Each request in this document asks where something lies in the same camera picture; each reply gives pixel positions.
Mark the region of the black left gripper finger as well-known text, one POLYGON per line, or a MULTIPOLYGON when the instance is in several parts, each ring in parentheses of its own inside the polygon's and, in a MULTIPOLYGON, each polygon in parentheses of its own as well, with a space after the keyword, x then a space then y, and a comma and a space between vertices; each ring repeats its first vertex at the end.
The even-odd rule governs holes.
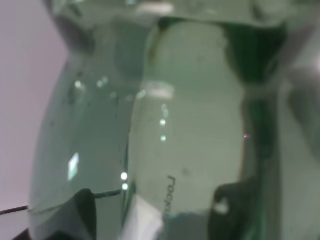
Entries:
POLYGON ((29 229, 24 230, 19 235, 15 236, 12 240, 32 240, 29 229))

